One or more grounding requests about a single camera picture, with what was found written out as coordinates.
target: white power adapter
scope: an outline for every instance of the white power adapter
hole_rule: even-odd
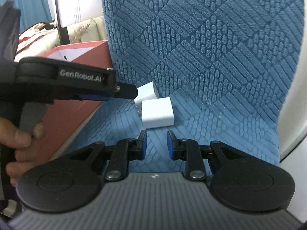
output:
[[[153,82],[140,86],[138,88],[138,96],[134,100],[137,112],[141,113],[142,101],[157,98],[159,98],[159,93]]]
[[[171,99],[159,98],[142,102],[142,123],[145,129],[175,124]]]

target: black stand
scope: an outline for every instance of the black stand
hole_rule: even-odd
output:
[[[58,0],[55,0],[55,4],[56,4],[56,17],[57,17],[57,29],[59,33],[59,42],[61,45],[67,45],[70,44],[67,27],[61,26]]]

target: black circular pad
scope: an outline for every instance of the black circular pad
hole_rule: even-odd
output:
[[[83,161],[57,159],[24,173],[16,190],[25,207],[64,213],[94,199],[100,191],[100,180]]]
[[[250,191],[264,191],[273,185],[273,178],[259,171],[247,171],[237,178],[238,184]]]
[[[283,169],[259,159],[228,160],[212,177],[212,194],[224,205],[249,213],[287,208],[295,185]]]

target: white wall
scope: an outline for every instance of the white wall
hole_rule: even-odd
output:
[[[299,62],[291,88],[278,118],[281,160],[307,135],[307,0],[304,0],[304,33]]]
[[[103,15],[101,0],[58,0],[58,3],[62,27]],[[48,0],[48,4],[54,20],[55,0]]]
[[[307,221],[307,138],[287,157],[280,167],[289,172],[295,182],[294,196],[288,207],[301,222]]]

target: finger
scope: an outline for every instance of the finger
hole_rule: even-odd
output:
[[[17,179],[16,178],[11,178],[11,184],[13,187],[16,187],[16,184],[17,184]]]
[[[11,162],[7,164],[6,171],[11,178],[19,178],[23,173],[32,169],[34,166],[34,162]]]
[[[17,129],[10,121],[0,117],[0,143],[11,148],[24,148],[31,144],[31,135]]]
[[[45,136],[45,127],[42,122],[38,123],[33,129],[33,138],[42,139]]]
[[[15,159],[18,162],[34,162],[38,156],[38,140],[33,139],[29,147],[15,150]]]

